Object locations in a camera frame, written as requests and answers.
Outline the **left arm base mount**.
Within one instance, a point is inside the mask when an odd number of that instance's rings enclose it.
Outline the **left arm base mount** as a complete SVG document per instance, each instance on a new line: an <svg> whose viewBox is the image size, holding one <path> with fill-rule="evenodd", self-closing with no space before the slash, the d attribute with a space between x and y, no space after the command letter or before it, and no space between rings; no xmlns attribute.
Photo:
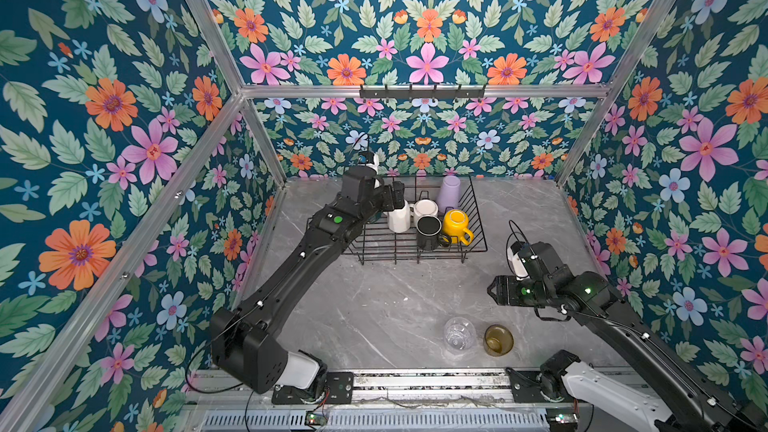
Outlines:
<svg viewBox="0 0 768 432"><path fill-rule="evenodd" d="M352 372L321 373L307 389L275 387L273 405L347 405L352 402L355 375Z"/></svg>

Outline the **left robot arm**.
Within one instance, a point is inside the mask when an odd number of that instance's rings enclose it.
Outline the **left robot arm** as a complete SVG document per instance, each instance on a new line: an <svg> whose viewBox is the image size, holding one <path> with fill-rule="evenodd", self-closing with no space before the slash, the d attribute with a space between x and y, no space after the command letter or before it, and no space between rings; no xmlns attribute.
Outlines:
<svg viewBox="0 0 768 432"><path fill-rule="evenodd" d="M287 351L278 337L299 301L366 224L404 206L402 182L386 182L364 165L347 170L335 199L311 216L280 267L235 309L213 315L213 364L258 394L279 386L295 389L306 401L319 400L327 387L327 366L308 353Z"/></svg>

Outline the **lilac plastic cup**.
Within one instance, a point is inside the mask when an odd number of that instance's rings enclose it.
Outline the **lilac plastic cup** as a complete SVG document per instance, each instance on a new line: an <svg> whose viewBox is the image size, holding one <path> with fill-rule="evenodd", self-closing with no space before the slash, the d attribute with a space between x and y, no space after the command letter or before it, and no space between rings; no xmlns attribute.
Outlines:
<svg viewBox="0 0 768 432"><path fill-rule="evenodd" d="M457 176L445 176L436 198L439 213L444 214L449 210L458 209L461 194L461 180Z"/></svg>

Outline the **yellow mug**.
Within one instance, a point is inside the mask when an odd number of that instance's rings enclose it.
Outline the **yellow mug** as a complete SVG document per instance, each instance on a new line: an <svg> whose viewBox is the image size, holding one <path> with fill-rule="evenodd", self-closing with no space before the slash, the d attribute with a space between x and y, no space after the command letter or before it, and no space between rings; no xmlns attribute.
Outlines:
<svg viewBox="0 0 768 432"><path fill-rule="evenodd" d="M443 217L443 233L452 244L470 246L475 235L469 227L468 215L459 209L447 210Z"/></svg>

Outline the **olive green glass cup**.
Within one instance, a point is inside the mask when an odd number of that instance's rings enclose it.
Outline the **olive green glass cup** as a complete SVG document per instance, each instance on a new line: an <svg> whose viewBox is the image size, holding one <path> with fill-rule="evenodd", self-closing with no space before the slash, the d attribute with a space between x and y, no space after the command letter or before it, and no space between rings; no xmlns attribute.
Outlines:
<svg viewBox="0 0 768 432"><path fill-rule="evenodd" d="M509 329L499 324L493 324L484 332L483 345L489 356L501 357L514 348L515 340Z"/></svg>

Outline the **black mug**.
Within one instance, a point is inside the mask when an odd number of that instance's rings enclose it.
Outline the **black mug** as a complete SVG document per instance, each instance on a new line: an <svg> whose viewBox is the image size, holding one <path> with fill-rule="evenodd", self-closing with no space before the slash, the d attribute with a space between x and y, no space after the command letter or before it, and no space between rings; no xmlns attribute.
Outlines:
<svg viewBox="0 0 768 432"><path fill-rule="evenodd" d="M420 251L432 252L452 245L449 237L443 233L442 223L437 217L422 217L416 224L416 230Z"/></svg>

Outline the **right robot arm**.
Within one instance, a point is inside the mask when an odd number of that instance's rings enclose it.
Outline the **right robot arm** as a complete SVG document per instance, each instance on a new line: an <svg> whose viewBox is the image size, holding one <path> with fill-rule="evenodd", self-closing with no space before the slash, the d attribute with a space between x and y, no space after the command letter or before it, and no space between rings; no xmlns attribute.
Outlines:
<svg viewBox="0 0 768 432"><path fill-rule="evenodd" d="M553 247L516 240L507 247L509 274L494 278L488 295L500 306L551 308L612 348L650 387L644 394L560 350L535 382L551 401L573 398L637 431L764 431L767 415L754 402L737 403L685 363L646 325L603 276L575 275Z"/></svg>

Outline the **clear glass cup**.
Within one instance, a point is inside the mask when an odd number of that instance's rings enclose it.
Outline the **clear glass cup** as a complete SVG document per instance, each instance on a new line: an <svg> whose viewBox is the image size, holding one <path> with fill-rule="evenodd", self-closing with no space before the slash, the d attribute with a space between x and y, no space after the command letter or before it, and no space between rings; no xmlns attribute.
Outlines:
<svg viewBox="0 0 768 432"><path fill-rule="evenodd" d="M444 342L449 350L464 352L472 349L477 343L477 333L474 325L464 317L449 319L444 327Z"/></svg>

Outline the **white mug red inside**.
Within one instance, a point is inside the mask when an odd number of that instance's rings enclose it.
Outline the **white mug red inside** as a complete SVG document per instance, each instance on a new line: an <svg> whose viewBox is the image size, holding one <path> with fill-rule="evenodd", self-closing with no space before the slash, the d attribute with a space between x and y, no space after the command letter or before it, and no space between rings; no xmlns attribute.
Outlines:
<svg viewBox="0 0 768 432"><path fill-rule="evenodd" d="M422 217L437 217L438 213L438 204L430 199L420 199L412 205L414 224L417 224Z"/></svg>

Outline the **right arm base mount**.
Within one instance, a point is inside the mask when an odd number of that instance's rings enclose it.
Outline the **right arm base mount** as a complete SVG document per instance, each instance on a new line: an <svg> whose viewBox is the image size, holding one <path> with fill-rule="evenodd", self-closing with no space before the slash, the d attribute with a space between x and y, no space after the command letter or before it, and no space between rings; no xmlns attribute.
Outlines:
<svg viewBox="0 0 768 432"><path fill-rule="evenodd" d="M510 390L516 402L569 403L576 400L560 377L539 370L520 371L505 367Z"/></svg>

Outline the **white faceted mug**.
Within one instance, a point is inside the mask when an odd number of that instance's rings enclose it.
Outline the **white faceted mug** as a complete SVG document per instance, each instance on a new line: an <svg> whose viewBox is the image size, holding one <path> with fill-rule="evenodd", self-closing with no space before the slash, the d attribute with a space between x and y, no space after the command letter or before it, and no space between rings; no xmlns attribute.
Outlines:
<svg viewBox="0 0 768 432"><path fill-rule="evenodd" d="M411 227L411 207L407 201L403 206L387 213L387 225L391 232L402 234Z"/></svg>

